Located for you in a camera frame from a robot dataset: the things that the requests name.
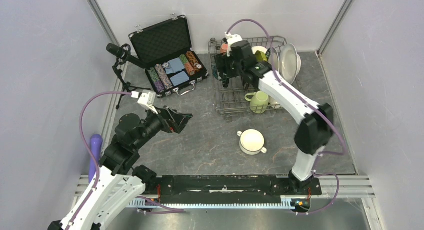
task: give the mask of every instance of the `mug handle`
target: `mug handle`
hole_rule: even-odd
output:
[[[252,98],[249,98],[248,96],[254,96],[255,95],[255,93],[256,92],[250,92],[250,93],[247,93],[247,94],[245,94],[245,96],[244,96],[244,98],[247,100],[247,101],[252,101]]]

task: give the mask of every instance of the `dish rack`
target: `dish rack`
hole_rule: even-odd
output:
[[[278,53],[281,52],[283,46],[287,44],[287,40],[282,36],[270,36],[271,45],[276,48]],[[267,46],[268,39],[266,37],[252,37],[244,38],[244,40],[249,41],[251,46]],[[216,40],[211,38],[209,41],[209,56],[212,69],[216,68],[215,55],[220,53],[220,48],[222,40]],[[296,79],[293,83],[293,86],[300,90],[300,83]],[[280,105],[268,105],[266,107],[258,106],[257,109],[251,109],[250,101],[245,99],[245,94],[249,92],[255,92],[257,89],[255,87],[250,87],[247,90],[243,88],[242,78],[234,77],[229,81],[228,87],[224,88],[222,82],[213,78],[213,88],[214,88],[214,101],[215,101],[215,110],[227,121],[231,121],[233,116],[239,116],[240,114],[255,114],[255,111],[269,111],[269,110],[282,110],[283,108]]]

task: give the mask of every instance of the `gray floor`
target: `gray floor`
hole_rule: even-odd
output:
[[[328,102],[335,107],[315,53],[299,54],[302,67],[297,78],[301,91],[319,103]],[[211,72],[209,55],[201,54],[199,57]],[[150,86],[144,69],[133,64],[128,66],[125,80],[136,86]],[[157,98],[156,106],[167,105],[179,112],[192,113],[194,117],[181,134],[160,132],[156,135],[139,151],[141,158],[136,165],[144,164],[157,174],[287,174],[297,154],[294,135],[298,126],[290,114],[285,110],[267,111],[233,117],[232,122],[226,122],[215,111],[214,91],[213,75],[210,74],[197,84],[193,92]],[[136,113],[141,118],[146,116],[133,98],[124,97],[116,113],[114,128],[126,113]],[[341,128],[337,116],[335,125]],[[264,135],[267,153],[250,156],[240,150],[236,133],[250,128]],[[331,139],[327,150],[341,151],[336,137]],[[317,170],[355,172],[350,155],[325,156],[320,159]]]
[[[328,203],[314,199],[312,209]],[[110,224],[109,230],[136,229],[370,229],[361,199],[337,199],[333,206],[309,216],[295,216],[289,210],[265,209],[187,209],[185,213],[147,215],[134,208],[124,209]]]

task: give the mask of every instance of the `case lid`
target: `case lid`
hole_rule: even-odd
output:
[[[185,15],[133,32],[129,38],[140,60],[152,65],[172,53],[192,47],[189,24]]]

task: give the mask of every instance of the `black and white robotic arm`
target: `black and white robotic arm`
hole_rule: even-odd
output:
[[[294,137],[298,146],[296,162],[288,177],[292,192],[304,189],[312,182],[315,159],[323,151],[333,132],[316,112],[291,91],[319,109],[331,122],[332,107],[309,99],[277,74],[285,84],[283,86],[276,79],[270,63],[258,62],[249,42],[239,35],[227,35],[226,40],[229,44],[227,54],[218,54],[215,57],[219,74],[227,78],[241,76],[245,82],[276,99],[299,125]],[[92,180],[72,211],[61,221],[52,222],[49,230],[106,229],[128,203],[152,187],[150,184],[156,178],[156,173],[141,165],[133,169],[132,176],[125,185],[110,197],[117,184],[128,177],[127,174],[140,158],[138,150],[143,145],[159,131],[181,133],[193,115],[178,113],[168,107],[153,106],[155,93],[151,91],[143,91],[141,95],[133,92],[133,97],[138,98],[138,103],[147,109],[146,119],[140,119],[133,113],[120,119],[115,129],[116,134],[100,159],[101,174],[96,188],[93,186],[95,181]]]

